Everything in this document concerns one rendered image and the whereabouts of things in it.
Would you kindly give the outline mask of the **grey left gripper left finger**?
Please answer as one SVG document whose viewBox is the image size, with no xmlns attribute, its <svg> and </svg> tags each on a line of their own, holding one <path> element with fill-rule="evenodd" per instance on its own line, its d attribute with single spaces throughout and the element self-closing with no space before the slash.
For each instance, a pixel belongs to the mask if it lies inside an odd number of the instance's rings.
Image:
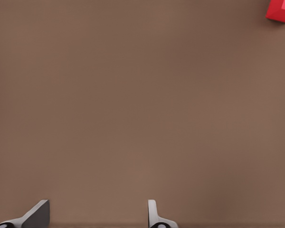
<svg viewBox="0 0 285 228">
<path fill-rule="evenodd" d="M 50 201 L 43 199 L 22 217 L 0 223 L 0 228 L 48 228 L 50 224 Z"/>
</svg>

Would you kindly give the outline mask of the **red block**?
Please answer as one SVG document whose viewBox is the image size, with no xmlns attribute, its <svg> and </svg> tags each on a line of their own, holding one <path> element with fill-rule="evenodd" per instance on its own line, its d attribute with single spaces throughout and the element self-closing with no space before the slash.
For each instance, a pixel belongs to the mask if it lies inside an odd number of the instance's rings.
<svg viewBox="0 0 285 228">
<path fill-rule="evenodd" d="M 285 23 L 285 0 L 270 0 L 266 18 Z"/>
</svg>

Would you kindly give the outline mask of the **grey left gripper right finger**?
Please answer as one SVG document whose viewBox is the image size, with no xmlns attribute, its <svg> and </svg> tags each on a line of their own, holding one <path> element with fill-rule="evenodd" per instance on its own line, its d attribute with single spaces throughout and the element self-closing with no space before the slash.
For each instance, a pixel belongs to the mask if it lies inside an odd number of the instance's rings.
<svg viewBox="0 0 285 228">
<path fill-rule="evenodd" d="M 158 215 L 157 204 L 153 199 L 148 200 L 148 228 L 179 228 L 175 221 Z"/>
</svg>

